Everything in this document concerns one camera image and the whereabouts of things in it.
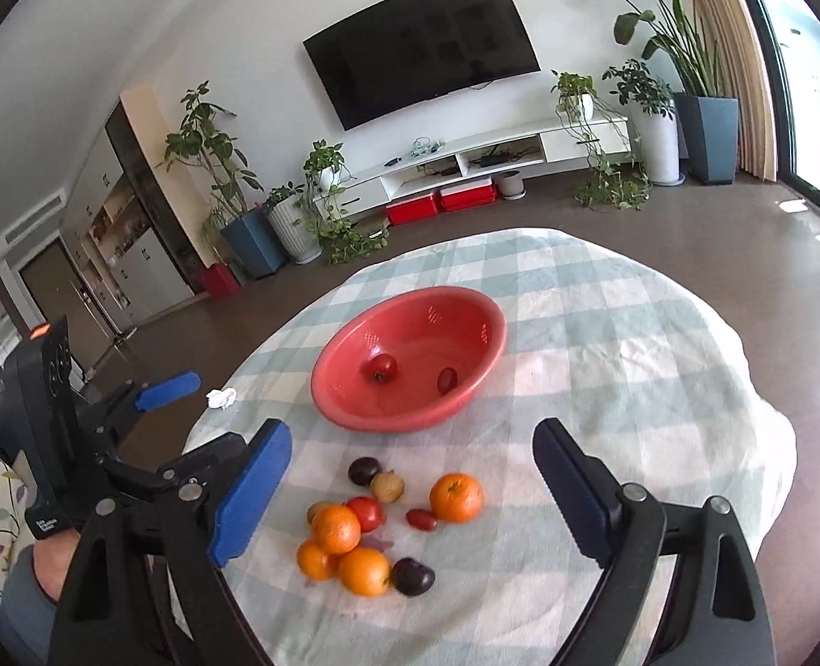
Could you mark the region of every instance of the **curtain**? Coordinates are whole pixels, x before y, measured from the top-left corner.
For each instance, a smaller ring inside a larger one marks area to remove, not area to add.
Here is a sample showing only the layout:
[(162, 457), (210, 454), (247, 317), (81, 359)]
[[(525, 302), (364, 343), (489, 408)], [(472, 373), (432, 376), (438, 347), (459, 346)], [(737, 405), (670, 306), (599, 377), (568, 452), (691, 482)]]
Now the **curtain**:
[(777, 125), (762, 46), (746, 0), (697, 0), (706, 36), (718, 42), (724, 94), (740, 103), (740, 169), (777, 180)]

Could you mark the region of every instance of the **white tv cabinet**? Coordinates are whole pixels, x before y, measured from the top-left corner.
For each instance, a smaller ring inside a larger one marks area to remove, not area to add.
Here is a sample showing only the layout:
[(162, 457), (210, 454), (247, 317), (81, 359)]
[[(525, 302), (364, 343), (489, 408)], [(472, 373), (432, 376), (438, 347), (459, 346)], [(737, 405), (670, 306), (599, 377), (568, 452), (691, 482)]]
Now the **white tv cabinet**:
[[(628, 151), (626, 118), (596, 113), (589, 125), (605, 153)], [(476, 163), (477, 160), (494, 147), (497, 153), (515, 153), (520, 157), (482, 168)], [(566, 120), (557, 117), (544, 119), (463, 137), (444, 144), (436, 153), (417, 158), (404, 155), (400, 162), (390, 168), (380, 165), (356, 173), (341, 184), (345, 191), (333, 196), (333, 204), (344, 211), (343, 216), (351, 217), (444, 185), (544, 162), (584, 158), (586, 154), (586, 146), (568, 130)], [(444, 175), (446, 170), (456, 172)], [(316, 203), (326, 215), (323, 199), (318, 199)]]

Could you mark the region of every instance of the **orange light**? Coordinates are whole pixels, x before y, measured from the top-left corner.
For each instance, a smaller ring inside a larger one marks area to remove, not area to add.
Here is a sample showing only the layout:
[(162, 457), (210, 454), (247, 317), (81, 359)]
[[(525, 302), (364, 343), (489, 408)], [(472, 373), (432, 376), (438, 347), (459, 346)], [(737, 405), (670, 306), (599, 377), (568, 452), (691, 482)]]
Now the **orange light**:
[(50, 326), (48, 323), (43, 323), (41, 326), (36, 326), (35, 329), (31, 330), (31, 340), (35, 340), (40, 337), (40, 335), (45, 335), (49, 332)]

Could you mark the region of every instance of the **black flat-screen tv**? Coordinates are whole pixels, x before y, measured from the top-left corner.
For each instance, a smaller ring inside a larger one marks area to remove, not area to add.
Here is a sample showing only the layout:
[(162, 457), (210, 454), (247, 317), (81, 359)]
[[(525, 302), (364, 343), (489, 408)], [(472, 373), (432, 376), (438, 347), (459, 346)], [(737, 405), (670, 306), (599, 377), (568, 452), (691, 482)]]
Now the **black flat-screen tv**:
[(385, 0), (305, 48), (345, 129), (540, 69), (512, 0)]

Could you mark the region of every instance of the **checkered tablecloth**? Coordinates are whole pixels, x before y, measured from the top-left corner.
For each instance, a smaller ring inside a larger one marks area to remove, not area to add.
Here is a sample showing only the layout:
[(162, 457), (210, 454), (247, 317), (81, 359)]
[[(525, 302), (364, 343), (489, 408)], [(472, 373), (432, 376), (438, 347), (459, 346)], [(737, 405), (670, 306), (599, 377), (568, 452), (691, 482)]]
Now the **checkered tablecloth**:
[[(509, 322), (505, 353), (475, 400), (443, 425), (398, 436), (324, 419), (309, 391), (324, 344), (391, 295), (446, 284), (486, 293)], [(293, 430), (284, 481), (246, 554), (226, 570), (279, 666), (549, 663), (600, 572), (577, 552), (533, 463), (533, 428), (546, 416), (620, 482), (697, 506), (723, 493), (753, 552), (795, 469), (792, 427), (756, 394), (740, 339), (715, 311), (668, 277), (559, 231), (488, 233), (371, 265), (272, 335), (228, 385), (238, 401), (204, 413), (187, 448), (224, 431), (248, 440), (272, 416)], [(358, 456), (406, 479), (371, 544), (433, 567), (424, 596), (358, 598), (296, 567), (306, 508), (363, 492), (346, 476)], [(481, 480), (484, 513), (435, 533), (412, 530), (404, 512), (426, 507), (449, 471)], [(646, 653), (670, 565), (657, 572), (625, 663)]]

